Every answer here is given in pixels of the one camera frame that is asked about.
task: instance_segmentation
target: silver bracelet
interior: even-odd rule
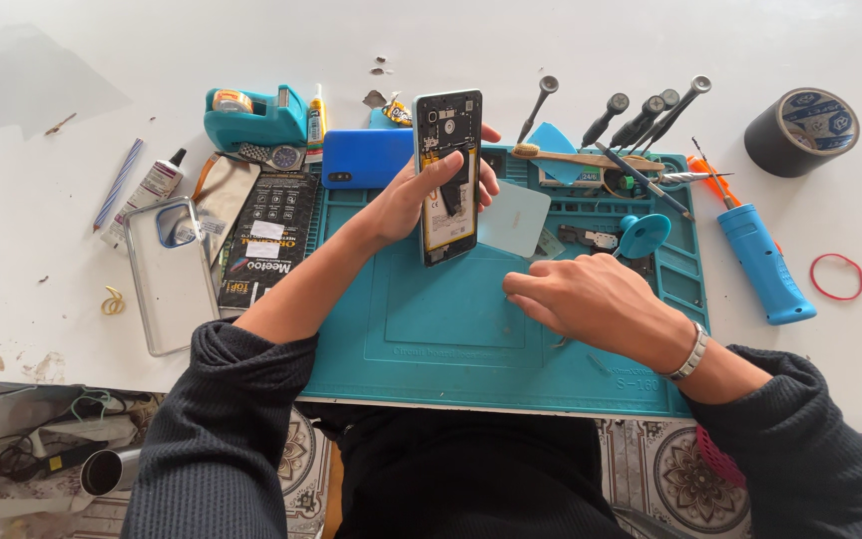
[[[674,372],[658,372],[657,374],[660,374],[672,382],[676,382],[687,378],[693,373],[693,370],[697,368],[700,360],[704,357],[704,351],[707,350],[707,339],[709,337],[707,335],[707,331],[704,330],[704,327],[697,322],[693,323],[693,327],[697,328],[697,342],[693,344],[693,351],[690,352],[690,356],[687,361],[684,361],[684,364]]]

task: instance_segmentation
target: phone frame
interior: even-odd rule
[[[473,189],[473,203],[470,208],[471,211],[471,221],[473,223],[473,231],[470,235],[464,236],[452,241],[449,241],[445,244],[441,244],[435,248],[433,251],[437,251],[437,249],[448,246],[448,250],[445,251],[444,255],[438,260],[432,261],[431,252],[425,249],[425,216],[427,215],[427,198],[422,201],[422,215],[419,219],[419,247],[421,249],[422,262],[425,264],[427,268],[431,268],[433,266],[437,266],[442,262],[446,262],[448,260],[452,260],[458,256],[461,256],[464,253],[471,251],[478,244],[478,204],[481,202],[481,188],[480,188],[480,178],[481,178],[481,151],[482,151],[482,140],[481,140],[481,129],[484,118],[483,104],[482,104],[482,95],[481,90],[477,88],[470,88],[466,90],[457,90],[451,92],[440,92],[436,94],[424,94],[415,97],[411,105],[411,110],[413,112],[413,122],[414,122],[414,140],[415,140],[415,174],[418,175],[422,172],[422,151],[420,148],[421,145],[421,126],[425,125],[427,122],[427,117],[423,112],[422,101],[436,98],[436,97],[450,97],[450,96],[466,96],[472,99],[477,104],[478,112],[475,116],[472,117],[472,133],[476,139],[477,148],[474,152],[474,174],[472,178],[469,178],[469,183],[471,183],[471,189]]]

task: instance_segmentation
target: red rubber band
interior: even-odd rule
[[[840,297],[839,295],[833,295],[832,293],[828,293],[823,288],[820,288],[820,285],[817,284],[817,279],[815,279],[813,276],[813,269],[817,266],[817,263],[820,262],[821,259],[824,259],[828,256],[835,256],[837,258],[842,258],[842,259],[846,260],[851,266],[856,268],[857,275],[859,275],[859,277],[860,277],[860,288],[857,288],[856,293],[854,295],[852,295],[850,297]],[[827,254],[822,254],[822,255],[818,256],[817,258],[813,259],[813,264],[810,264],[810,282],[813,283],[813,287],[817,288],[817,290],[820,291],[821,294],[825,295],[826,297],[829,297],[830,299],[836,299],[837,301],[849,301],[851,299],[856,299],[856,296],[860,295],[860,293],[862,292],[862,269],[860,268],[860,266],[856,262],[847,258],[846,256],[844,256],[842,254],[837,254],[835,252],[829,252]]]

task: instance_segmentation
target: blue silicone repair mat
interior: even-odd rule
[[[645,278],[668,305],[708,326],[697,236],[691,222],[664,202],[620,200],[572,187],[539,187],[539,171],[510,156],[510,147],[485,147],[498,156],[498,178],[552,197],[545,227],[617,231],[627,214],[662,213],[672,229]],[[686,170],[683,155],[662,154]],[[691,208],[688,186],[669,190]],[[341,227],[379,191],[319,190],[308,252]],[[564,244],[557,260],[589,252]],[[505,300],[501,281],[526,272],[521,257],[478,244],[470,253],[428,269],[417,233],[365,264],[321,328],[305,396],[525,410],[689,416],[677,390],[627,358],[569,341],[525,317]],[[604,364],[588,356],[593,351]]]

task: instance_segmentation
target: screen protector box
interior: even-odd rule
[[[218,305],[247,309],[305,259],[318,178],[262,172],[238,216]]]

